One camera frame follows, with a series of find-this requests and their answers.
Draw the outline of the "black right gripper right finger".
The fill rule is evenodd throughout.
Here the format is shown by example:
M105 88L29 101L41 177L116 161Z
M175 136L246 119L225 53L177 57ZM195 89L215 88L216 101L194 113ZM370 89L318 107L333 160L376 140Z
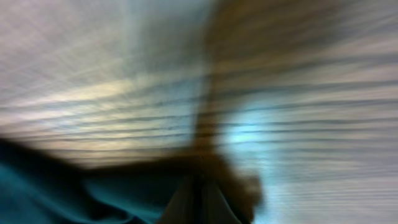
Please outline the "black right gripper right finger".
M242 224L215 181L208 180L204 183L201 199L205 224Z

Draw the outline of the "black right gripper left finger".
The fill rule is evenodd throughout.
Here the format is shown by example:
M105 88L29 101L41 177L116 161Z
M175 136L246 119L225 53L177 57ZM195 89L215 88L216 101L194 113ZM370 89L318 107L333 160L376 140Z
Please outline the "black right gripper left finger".
M157 224L191 223L194 200L193 178L186 177L173 194Z

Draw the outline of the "black polo shirt with logo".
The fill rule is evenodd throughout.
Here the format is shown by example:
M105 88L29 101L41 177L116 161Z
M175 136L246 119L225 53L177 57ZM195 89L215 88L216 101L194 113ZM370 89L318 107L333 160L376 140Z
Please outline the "black polo shirt with logo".
M204 223L201 190L208 180L242 223L254 220L252 197L217 159L168 157L82 170L2 139L1 222L157 223L186 177L195 196L191 223Z

